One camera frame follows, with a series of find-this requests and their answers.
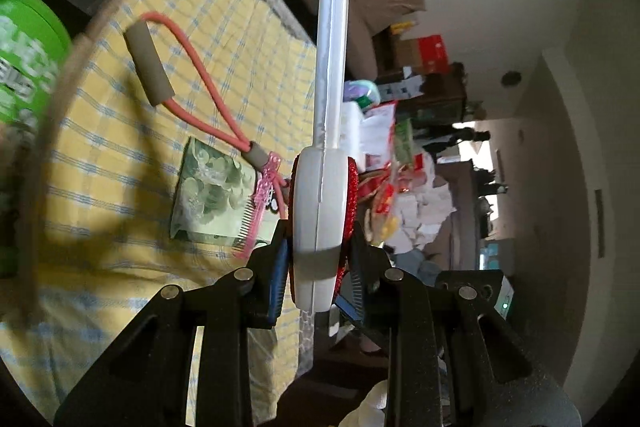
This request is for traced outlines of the white red lint brush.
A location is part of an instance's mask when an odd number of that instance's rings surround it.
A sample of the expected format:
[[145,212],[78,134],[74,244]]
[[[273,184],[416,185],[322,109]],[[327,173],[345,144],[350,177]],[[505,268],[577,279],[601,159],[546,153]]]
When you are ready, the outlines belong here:
[[319,0],[314,130],[293,176],[294,303],[332,306],[344,236],[349,161],[340,149],[349,0]]

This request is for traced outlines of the yellow plaid tablecloth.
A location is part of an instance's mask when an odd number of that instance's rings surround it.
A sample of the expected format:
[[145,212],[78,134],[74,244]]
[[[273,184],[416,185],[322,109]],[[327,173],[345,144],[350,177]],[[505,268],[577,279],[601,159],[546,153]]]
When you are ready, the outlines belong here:
[[239,265],[227,248],[169,235],[192,130],[151,106],[134,73],[122,34],[149,11],[188,35],[250,139],[291,164],[311,135],[316,50],[265,0],[119,3],[63,83],[24,233],[35,301],[1,323],[2,360],[47,419],[161,287],[205,286]]

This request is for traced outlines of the white tissue pack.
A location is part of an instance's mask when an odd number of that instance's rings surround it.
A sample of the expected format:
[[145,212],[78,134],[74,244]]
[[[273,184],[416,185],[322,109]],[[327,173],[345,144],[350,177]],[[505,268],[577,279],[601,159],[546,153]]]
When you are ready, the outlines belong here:
[[341,107],[340,147],[356,161],[359,160],[361,150],[361,124],[363,113],[357,102],[343,102]]

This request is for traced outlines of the pink comb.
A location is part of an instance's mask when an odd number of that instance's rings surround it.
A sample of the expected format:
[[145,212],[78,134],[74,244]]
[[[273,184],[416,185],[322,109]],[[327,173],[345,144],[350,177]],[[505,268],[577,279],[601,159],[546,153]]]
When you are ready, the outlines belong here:
[[284,190],[288,187],[280,175],[281,157],[273,152],[266,153],[256,143],[243,158],[255,169],[254,192],[250,195],[240,225],[239,239],[235,250],[241,259],[248,259],[256,243],[262,219],[270,208],[271,199],[276,199],[277,214],[285,219],[288,214],[284,200]]

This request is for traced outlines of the green snack can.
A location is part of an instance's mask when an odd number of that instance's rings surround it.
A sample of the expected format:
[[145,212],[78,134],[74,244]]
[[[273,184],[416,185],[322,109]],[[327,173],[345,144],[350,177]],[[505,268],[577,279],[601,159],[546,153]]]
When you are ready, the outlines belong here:
[[1,121],[35,131],[72,40],[41,0],[1,0]]

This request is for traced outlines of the red box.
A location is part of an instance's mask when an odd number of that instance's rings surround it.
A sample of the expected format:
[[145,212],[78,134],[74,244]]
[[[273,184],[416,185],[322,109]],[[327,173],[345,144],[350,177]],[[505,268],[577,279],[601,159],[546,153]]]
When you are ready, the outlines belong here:
[[447,74],[449,60],[440,35],[400,40],[397,58],[401,66],[420,68],[424,74]]

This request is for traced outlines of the green floral packet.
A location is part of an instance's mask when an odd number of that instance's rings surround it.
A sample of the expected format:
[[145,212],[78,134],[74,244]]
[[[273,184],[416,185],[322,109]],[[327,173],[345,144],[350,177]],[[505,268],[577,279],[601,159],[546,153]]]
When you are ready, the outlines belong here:
[[191,136],[183,150],[169,237],[242,251],[254,222],[259,179],[244,160]]

